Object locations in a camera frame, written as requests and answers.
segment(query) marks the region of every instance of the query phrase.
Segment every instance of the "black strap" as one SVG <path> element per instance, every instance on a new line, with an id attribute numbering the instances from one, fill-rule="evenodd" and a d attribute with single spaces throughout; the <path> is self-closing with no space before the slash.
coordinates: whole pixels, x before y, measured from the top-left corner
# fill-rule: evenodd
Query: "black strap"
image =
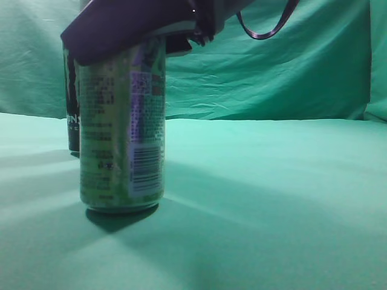
<path id="1" fill-rule="evenodd" d="M 289 20 L 290 16 L 293 14 L 294 10 L 296 9 L 298 3 L 300 2 L 300 0 L 288 0 L 288 3 L 286 4 L 286 7 L 285 7 L 285 10 L 277 24 L 277 26 L 275 26 L 275 28 L 271 31 L 271 32 L 268 32 L 268 33 L 265 33 L 265 34 L 258 34 L 258 33 L 255 33 L 254 31 L 248 29 L 245 25 L 244 25 L 244 22 L 243 22 L 243 19 L 242 19 L 242 14 L 241 12 L 238 12 L 236 14 L 236 16 L 238 17 L 238 20 L 239 20 L 239 23 L 242 25 L 244 31 L 253 39 L 257 39 L 257 40 L 264 40 L 264 39 L 268 39 L 268 38 L 271 38 L 272 36 L 274 36 L 279 30 L 281 30 L 282 27 L 284 27 L 284 25 L 286 24 L 286 22 Z"/>

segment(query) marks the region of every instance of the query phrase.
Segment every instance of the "green fabric backdrop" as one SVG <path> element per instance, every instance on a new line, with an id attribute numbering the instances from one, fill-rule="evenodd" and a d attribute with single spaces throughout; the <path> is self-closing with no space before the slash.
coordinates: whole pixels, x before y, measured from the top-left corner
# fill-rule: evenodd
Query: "green fabric backdrop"
<path id="1" fill-rule="evenodd" d="M 387 2 L 371 0 L 372 87 L 366 118 L 387 121 Z"/>
<path id="2" fill-rule="evenodd" d="M 271 30 L 286 0 L 243 11 Z M 78 0 L 0 0 L 0 112 L 64 118 L 60 32 Z M 359 118 L 369 102 L 368 0 L 302 0 L 267 41 L 250 39 L 236 18 L 205 48 L 168 60 L 169 118 Z"/>

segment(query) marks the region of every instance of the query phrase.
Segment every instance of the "green tablecloth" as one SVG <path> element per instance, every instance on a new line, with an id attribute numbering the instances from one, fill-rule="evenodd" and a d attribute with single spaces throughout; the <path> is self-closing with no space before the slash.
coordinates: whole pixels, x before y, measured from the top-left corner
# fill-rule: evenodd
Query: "green tablecloth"
<path id="1" fill-rule="evenodd" d="M 65 120 L 0 114 L 1 290 L 385 290 L 387 125 L 167 123 L 166 194 L 79 201 Z"/>

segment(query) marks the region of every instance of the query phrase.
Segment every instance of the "barcode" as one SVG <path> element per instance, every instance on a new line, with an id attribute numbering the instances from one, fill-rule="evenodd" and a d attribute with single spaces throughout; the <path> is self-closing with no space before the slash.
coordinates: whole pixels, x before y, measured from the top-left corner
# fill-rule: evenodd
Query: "barcode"
<path id="1" fill-rule="evenodd" d="M 132 157 L 132 185 L 135 192 L 162 187 L 161 148 L 136 148 Z"/>

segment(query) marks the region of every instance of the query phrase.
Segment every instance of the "can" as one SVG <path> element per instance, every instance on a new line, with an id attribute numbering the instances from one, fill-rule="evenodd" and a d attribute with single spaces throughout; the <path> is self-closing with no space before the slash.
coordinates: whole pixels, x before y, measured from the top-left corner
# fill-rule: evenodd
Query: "can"
<path id="1" fill-rule="evenodd" d="M 164 194 L 166 41 L 150 39 L 80 69 L 80 198 L 132 213 Z"/>
<path id="2" fill-rule="evenodd" d="M 91 0 L 80 0 L 82 11 Z M 65 97 L 67 109 L 68 148 L 72 153 L 80 150 L 79 66 L 68 49 L 63 46 L 65 68 Z"/>

